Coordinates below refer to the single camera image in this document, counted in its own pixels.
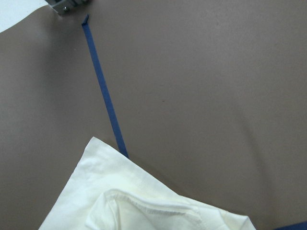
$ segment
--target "white cloth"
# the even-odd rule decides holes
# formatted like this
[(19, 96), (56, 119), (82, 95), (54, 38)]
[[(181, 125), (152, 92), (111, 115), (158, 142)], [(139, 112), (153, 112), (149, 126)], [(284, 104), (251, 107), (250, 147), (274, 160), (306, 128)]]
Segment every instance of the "white cloth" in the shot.
[(254, 230), (246, 216), (180, 196), (92, 138), (39, 230)]

